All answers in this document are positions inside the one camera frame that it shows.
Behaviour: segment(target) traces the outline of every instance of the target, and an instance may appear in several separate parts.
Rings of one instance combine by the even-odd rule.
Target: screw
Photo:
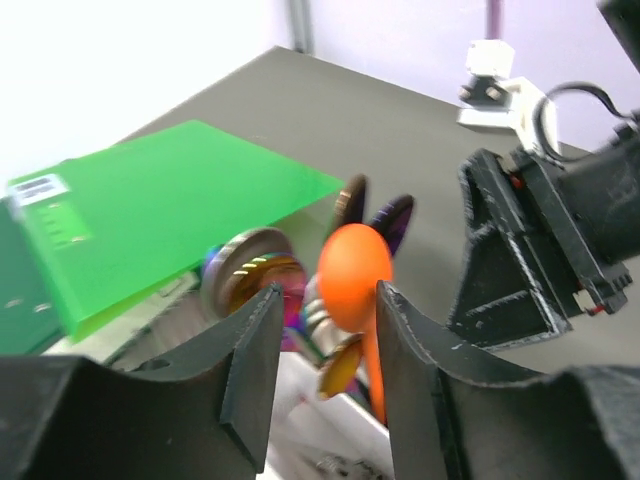
[[[489,98],[492,98],[493,100],[499,99],[501,95],[500,92],[493,87],[487,88],[485,93],[489,96]]]

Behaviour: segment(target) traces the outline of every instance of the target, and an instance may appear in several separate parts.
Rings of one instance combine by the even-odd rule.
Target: green binder
[[[0,200],[0,354],[41,353],[62,337],[27,238]]]
[[[342,185],[198,121],[10,182],[62,324],[79,341],[206,251]]]

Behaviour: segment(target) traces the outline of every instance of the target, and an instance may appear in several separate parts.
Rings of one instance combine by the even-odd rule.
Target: table surface
[[[456,124],[457,108],[320,60],[276,48],[192,97],[132,137],[199,119],[348,180],[370,178],[368,215],[402,193],[417,210],[395,262],[395,284],[444,322],[462,267],[465,227],[457,170],[478,148],[507,153],[511,135]],[[313,266],[327,209],[312,207],[281,226]],[[640,281],[640,261],[628,263]],[[541,371],[589,363],[640,364],[640,295],[628,290],[615,316],[573,320],[560,339],[500,353]]]

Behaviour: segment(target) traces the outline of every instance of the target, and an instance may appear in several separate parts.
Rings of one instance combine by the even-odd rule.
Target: orange spoon
[[[385,423],[384,388],[376,336],[376,284],[391,281],[391,252],[384,238],[368,225],[354,223],[336,230],[318,261],[318,292],[336,326],[362,333],[373,411]]]

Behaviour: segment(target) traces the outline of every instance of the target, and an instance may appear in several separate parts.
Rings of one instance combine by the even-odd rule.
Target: label sticker
[[[69,189],[64,182],[54,173],[9,186],[9,195],[13,204],[18,208],[56,197],[68,191]]]

